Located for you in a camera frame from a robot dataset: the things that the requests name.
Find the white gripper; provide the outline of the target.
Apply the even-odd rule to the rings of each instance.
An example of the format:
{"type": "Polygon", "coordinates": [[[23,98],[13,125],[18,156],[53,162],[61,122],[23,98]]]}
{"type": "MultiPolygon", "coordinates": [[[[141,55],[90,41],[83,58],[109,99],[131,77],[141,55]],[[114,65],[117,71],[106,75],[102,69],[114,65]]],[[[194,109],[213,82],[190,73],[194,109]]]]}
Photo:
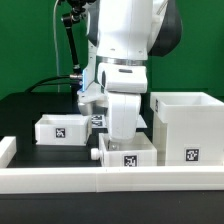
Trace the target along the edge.
{"type": "Polygon", "coordinates": [[[131,142],[136,132],[141,94],[147,91],[146,67],[100,63],[97,79],[106,96],[109,139],[131,142]]]}

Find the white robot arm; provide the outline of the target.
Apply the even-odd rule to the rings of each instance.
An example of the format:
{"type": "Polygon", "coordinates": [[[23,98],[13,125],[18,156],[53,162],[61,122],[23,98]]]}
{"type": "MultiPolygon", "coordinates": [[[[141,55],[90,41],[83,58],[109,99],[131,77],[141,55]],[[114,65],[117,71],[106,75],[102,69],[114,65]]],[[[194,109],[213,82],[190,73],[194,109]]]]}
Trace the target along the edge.
{"type": "Polygon", "coordinates": [[[106,109],[112,142],[134,138],[148,88],[146,62],[169,54],[181,34],[176,0],[96,0],[87,8],[90,57],[79,108],[85,115],[94,103],[106,109]]]}

